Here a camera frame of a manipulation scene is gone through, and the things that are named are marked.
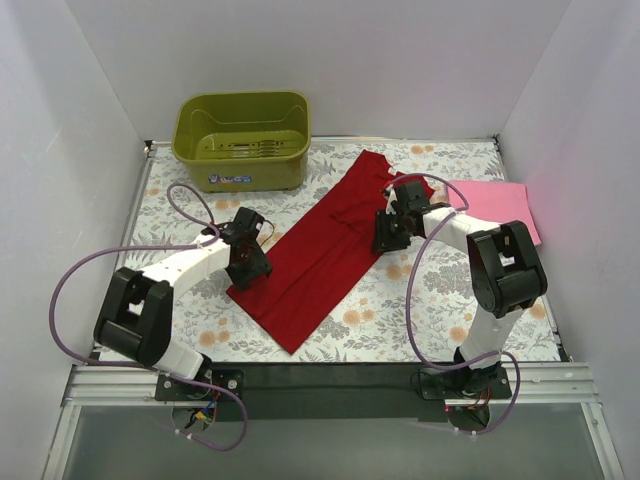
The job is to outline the red t shirt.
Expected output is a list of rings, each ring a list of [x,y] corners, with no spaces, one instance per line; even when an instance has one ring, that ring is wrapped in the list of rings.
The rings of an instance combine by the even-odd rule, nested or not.
[[[372,250],[382,190],[401,175],[364,150],[342,179],[267,252],[272,273],[227,295],[293,354],[380,258]]]

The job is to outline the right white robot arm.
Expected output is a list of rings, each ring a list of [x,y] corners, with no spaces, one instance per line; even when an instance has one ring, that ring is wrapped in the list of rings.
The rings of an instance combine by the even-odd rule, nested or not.
[[[547,277],[525,223],[496,223],[459,207],[430,199],[424,175],[408,174],[387,183],[387,201],[375,214],[373,251],[408,248],[415,237],[440,241],[467,254],[477,302],[469,332],[450,365],[421,356],[428,374],[464,397],[475,397],[498,376],[506,341],[525,310],[548,288]]]

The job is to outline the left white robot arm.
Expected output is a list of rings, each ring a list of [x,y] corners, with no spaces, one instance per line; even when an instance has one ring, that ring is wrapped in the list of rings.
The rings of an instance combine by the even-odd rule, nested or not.
[[[95,342],[178,377],[188,398],[205,398],[213,386],[212,362],[173,337],[174,306],[217,271],[223,270],[241,291],[268,277],[272,265],[258,242],[265,223],[262,215],[241,207],[232,221],[202,230],[188,249],[140,270],[116,270],[93,331]]]

